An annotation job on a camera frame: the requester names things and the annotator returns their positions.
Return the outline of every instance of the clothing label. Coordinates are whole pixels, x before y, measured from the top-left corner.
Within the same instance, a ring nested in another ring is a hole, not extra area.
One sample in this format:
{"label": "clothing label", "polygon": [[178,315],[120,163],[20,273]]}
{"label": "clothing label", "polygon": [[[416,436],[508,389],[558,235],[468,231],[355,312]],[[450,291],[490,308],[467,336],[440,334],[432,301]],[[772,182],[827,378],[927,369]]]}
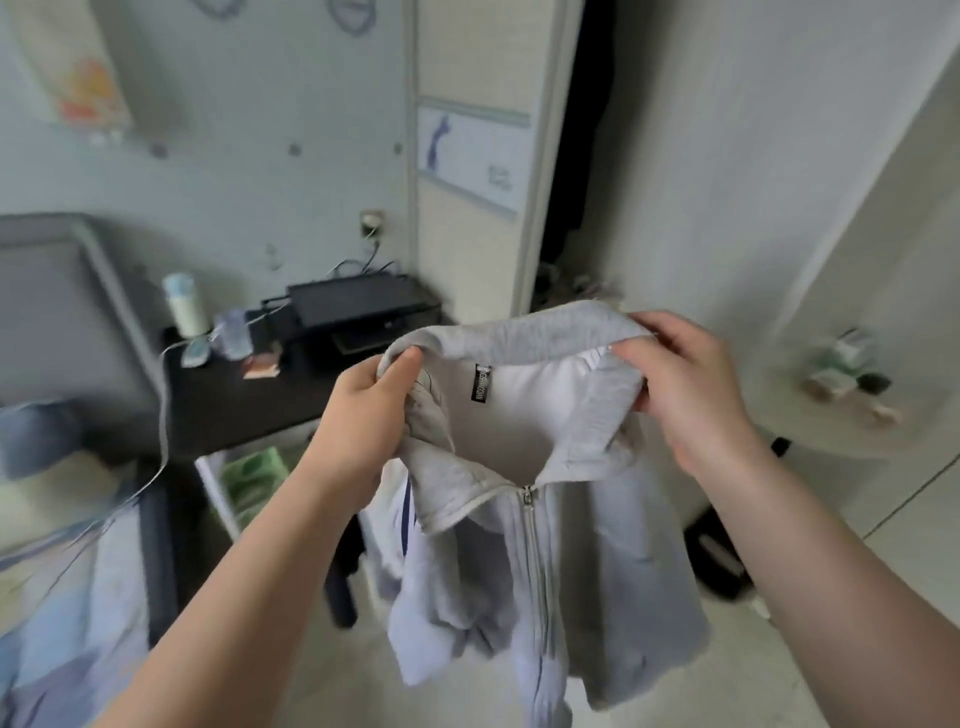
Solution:
{"label": "clothing label", "polygon": [[490,373],[492,367],[481,367],[477,364],[476,374],[473,375],[473,394],[470,399],[478,402],[486,402],[487,394],[490,393]]}

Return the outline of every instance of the hand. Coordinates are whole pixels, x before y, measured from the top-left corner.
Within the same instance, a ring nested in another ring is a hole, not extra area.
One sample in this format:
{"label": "hand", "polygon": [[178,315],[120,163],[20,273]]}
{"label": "hand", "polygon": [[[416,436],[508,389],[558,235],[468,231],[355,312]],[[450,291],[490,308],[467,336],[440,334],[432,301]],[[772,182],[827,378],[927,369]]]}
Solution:
{"label": "hand", "polygon": [[631,317],[657,338],[627,339],[612,349],[646,375],[634,409],[657,418],[681,468],[703,483],[737,458],[769,454],[747,416],[723,341],[667,311]]}
{"label": "hand", "polygon": [[400,442],[403,402],[422,362],[423,352],[411,347],[379,381],[379,356],[340,374],[297,471],[309,481],[349,490],[354,512],[366,507],[384,463]]}

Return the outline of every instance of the wall outlet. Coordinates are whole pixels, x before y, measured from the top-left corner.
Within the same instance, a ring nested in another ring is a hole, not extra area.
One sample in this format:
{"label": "wall outlet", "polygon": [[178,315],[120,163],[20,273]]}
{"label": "wall outlet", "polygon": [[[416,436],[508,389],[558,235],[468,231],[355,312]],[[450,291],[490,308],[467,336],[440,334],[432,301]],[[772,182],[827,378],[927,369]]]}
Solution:
{"label": "wall outlet", "polygon": [[360,234],[366,240],[368,237],[379,237],[383,231],[383,210],[365,209],[360,212]]}

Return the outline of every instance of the cable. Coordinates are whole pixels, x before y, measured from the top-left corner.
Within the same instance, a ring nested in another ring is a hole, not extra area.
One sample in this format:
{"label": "cable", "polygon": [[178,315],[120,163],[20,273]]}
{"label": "cable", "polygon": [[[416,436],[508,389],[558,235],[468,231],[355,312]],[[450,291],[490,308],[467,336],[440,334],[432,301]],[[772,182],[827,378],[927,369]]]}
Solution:
{"label": "cable", "polygon": [[[364,236],[364,242],[366,242],[367,240],[370,240],[377,232],[378,230],[376,228],[371,229],[371,231]],[[324,278],[329,278],[334,273],[337,273],[340,270],[341,266],[347,265],[348,263],[354,263],[356,265],[359,265],[360,275],[361,276],[364,275],[370,269],[370,264],[373,263],[373,259],[376,257],[376,254],[379,252],[379,250],[380,250],[380,241],[374,238],[373,239],[373,255],[370,256],[370,259],[366,263],[363,260],[357,260],[355,257],[345,257],[343,260],[341,260],[339,263],[333,266],[330,270],[328,270]]]}
{"label": "cable", "polygon": [[[273,308],[267,311],[266,313],[256,317],[252,321],[249,321],[247,323],[247,326],[249,326],[250,324],[255,324],[257,321],[261,321],[262,319],[267,318],[267,316],[277,313],[281,308],[285,308],[288,305],[290,305],[290,302],[284,303],[282,305],[279,305],[277,308]],[[66,567],[57,575],[53,583],[47,589],[46,593],[40,598],[40,601],[36,604],[36,609],[39,609],[39,607],[43,604],[47,596],[49,596],[50,593],[54,590],[54,588],[60,583],[60,580],[63,578],[63,575],[70,570],[70,567],[72,567],[77,562],[77,559],[83,556],[84,552],[90,547],[90,545],[97,543],[100,537],[102,537],[105,533],[107,533],[107,531],[109,531],[110,527],[116,521],[116,518],[115,518],[116,515],[120,513],[122,510],[124,510],[125,508],[127,508],[131,503],[136,501],[138,498],[140,498],[140,496],[143,495],[144,491],[146,491],[150,486],[152,486],[156,482],[156,479],[160,477],[160,474],[163,473],[163,471],[166,470],[167,465],[170,464],[170,433],[168,431],[169,427],[167,423],[168,418],[170,416],[170,384],[167,381],[167,370],[166,370],[166,367],[164,366],[164,361],[165,361],[167,352],[170,352],[173,349],[178,349],[179,347],[184,347],[189,343],[190,343],[189,340],[178,341],[168,346],[166,349],[160,352],[160,355],[159,355],[160,416],[159,416],[159,421],[157,423],[157,430],[158,430],[158,436],[160,441],[160,465],[156,469],[156,473],[154,473],[153,476],[146,483],[140,486],[133,493],[132,496],[125,498],[123,502],[121,502],[117,506],[114,506],[112,509],[110,509],[109,513],[107,513],[103,517],[90,522],[86,526],[86,528],[84,528],[84,530],[82,530],[79,534],[74,536],[74,538],[71,539],[66,546],[61,547],[57,551],[57,554],[64,553],[66,550],[75,546],[84,536],[86,536],[94,528],[97,528],[98,526],[102,526],[100,533],[98,533],[94,538],[90,539],[86,544],[84,544],[83,547],[74,555],[74,557],[70,559]],[[8,595],[11,595],[13,592],[20,589],[39,572],[39,569],[40,569],[40,566],[37,566],[36,570],[28,574],[18,584],[11,587],[5,594],[0,595],[0,598],[6,598]]]}
{"label": "cable", "polygon": [[286,308],[288,305],[290,305],[290,302],[289,302],[289,301],[288,301],[287,303],[281,303],[281,304],[280,304],[279,306],[277,306],[276,308],[271,308],[271,309],[270,309],[269,311],[267,311],[266,313],[261,313],[261,314],[260,314],[259,316],[257,316],[255,319],[250,319],[250,320],[247,322],[247,326],[252,326],[253,324],[255,324],[255,323],[258,322],[258,321],[263,321],[263,320],[264,320],[265,318],[267,318],[268,316],[273,316],[273,315],[274,315],[275,313],[277,313],[279,310],[281,310],[281,309],[283,309],[283,308]]}

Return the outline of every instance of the desk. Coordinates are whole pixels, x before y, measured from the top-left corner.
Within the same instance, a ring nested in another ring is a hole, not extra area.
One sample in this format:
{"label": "desk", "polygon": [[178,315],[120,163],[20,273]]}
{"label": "desk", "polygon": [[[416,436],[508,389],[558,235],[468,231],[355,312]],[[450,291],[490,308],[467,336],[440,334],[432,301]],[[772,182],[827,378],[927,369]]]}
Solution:
{"label": "desk", "polygon": [[[262,313],[251,311],[251,320]],[[436,314],[413,319],[415,326],[436,323]],[[291,308],[283,308],[251,325],[253,347],[270,350],[271,341],[296,330]],[[164,344],[178,340],[168,329]],[[213,357],[197,369],[180,367],[179,350],[169,352],[164,365],[170,388],[169,432],[171,457],[192,467],[197,458],[236,448],[253,440],[318,419],[333,391],[337,376],[367,354],[342,356],[331,342],[318,338],[309,347],[288,348],[280,375],[243,379],[238,362]],[[327,601],[340,626],[356,622],[356,610],[347,576],[356,571],[363,538],[351,519],[324,582]]]}

